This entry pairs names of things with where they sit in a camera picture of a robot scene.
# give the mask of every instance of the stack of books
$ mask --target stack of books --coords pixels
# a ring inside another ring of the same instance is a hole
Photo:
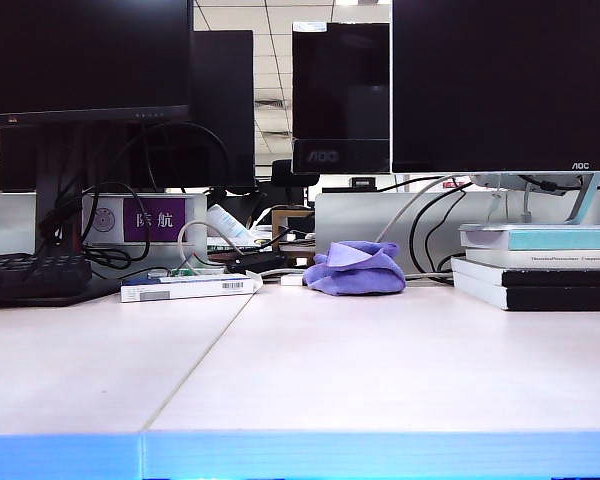
[[[504,310],[600,311],[600,225],[460,227],[456,288]]]

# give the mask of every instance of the purple cloth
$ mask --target purple cloth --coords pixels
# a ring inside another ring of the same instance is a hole
[[[332,243],[327,255],[315,256],[316,264],[304,273],[304,281],[329,295],[401,292],[406,282],[393,260],[398,251],[395,243]]]

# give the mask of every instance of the black book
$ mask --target black book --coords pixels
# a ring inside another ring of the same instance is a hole
[[[600,287],[600,269],[504,268],[451,259],[454,272],[502,287]]]
[[[503,287],[453,273],[458,290],[512,311],[600,311],[600,287]]]

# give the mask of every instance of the aoc monitor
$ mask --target aoc monitor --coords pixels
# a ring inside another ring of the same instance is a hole
[[[389,172],[389,24],[297,24],[293,171]]]
[[[600,0],[393,2],[392,169],[600,171]]]

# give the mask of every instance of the black keyboard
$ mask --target black keyboard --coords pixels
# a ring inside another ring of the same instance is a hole
[[[71,297],[83,292],[90,279],[91,265],[81,255],[0,256],[0,302]]]

